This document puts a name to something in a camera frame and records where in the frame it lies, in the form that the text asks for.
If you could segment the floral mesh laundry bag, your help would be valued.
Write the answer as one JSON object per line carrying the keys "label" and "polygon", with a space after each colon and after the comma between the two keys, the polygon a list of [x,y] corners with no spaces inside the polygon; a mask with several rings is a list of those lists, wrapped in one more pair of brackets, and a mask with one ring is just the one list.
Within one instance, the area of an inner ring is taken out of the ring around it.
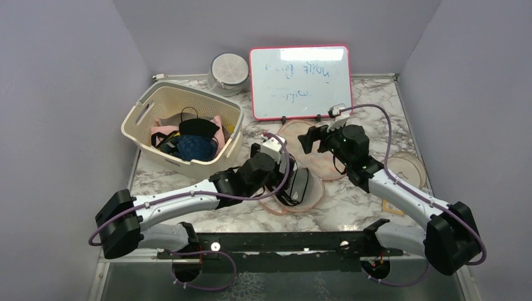
{"label": "floral mesh laundry bag", "polygon": [[307,188],[303,203],[288,207],[281,204],[276,197],[264,199],[260,202],[263,209],[277,216],[283,216],[289,213],[303,213],[312,209],[321,201],[325,193],[325,182],[335,181],[343,178],[340,169],[341,163],[333,163],[333,155],[330,153],[318,153],[319,143],[314,143],[312,152],[304,154],[301,143],[297,136],[305,134],[313,123],[304,120],[293,120],[283,125],[277,132],[277,135],[287,141],[287,148],[290,155],[311,172],[311,180]]}

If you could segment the black bra from bag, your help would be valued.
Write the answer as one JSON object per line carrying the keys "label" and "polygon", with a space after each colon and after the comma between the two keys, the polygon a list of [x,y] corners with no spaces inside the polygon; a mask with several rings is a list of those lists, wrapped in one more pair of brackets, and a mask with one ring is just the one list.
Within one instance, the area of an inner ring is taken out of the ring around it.
{"label": "black bra from bag", "polygon": [[307,167],[301,165],[293,155],[290,155],[289,163],[289,178],[283,188],[275,194],[275,197],[281,204],[295,207],[303,203],[311,180],[311,172]]}

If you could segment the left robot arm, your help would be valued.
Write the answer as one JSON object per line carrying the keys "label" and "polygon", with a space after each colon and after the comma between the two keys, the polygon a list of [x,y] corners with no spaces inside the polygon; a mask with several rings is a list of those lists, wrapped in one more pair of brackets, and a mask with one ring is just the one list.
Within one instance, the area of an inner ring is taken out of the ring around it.
{"label": "left robot arm", "polygon": [[138,248],[162,248],[162,241],[154,238],[155,226],[190,213],[267,198],[282,190],[293,167],[285,145],[272,150],[254,144],[242,166],[216,172],[192,186],[152,196],[119,190],[95,215],[97,229],[88,244],[101,247],[106,259],[120,258]]}

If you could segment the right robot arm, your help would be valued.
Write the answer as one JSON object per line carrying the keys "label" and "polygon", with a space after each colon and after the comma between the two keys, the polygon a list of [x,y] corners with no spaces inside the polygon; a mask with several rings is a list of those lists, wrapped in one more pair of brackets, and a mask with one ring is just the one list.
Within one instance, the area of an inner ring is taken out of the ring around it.
{"label": "right robot arm", "polygon": [[407,251],[424,256],[443,275],[486,259],[471,209],[462,202],[449,204],[401,181],[369,154],[370,140],[361,126],[310,127],[298,140],[305,154],[319,142],[318,152],[330,152],[341,162],[355,186],[393,203],[418,224],[412,228],[382,221],[366,228],[362,247],[368,254],[377,255],[385,248]]}

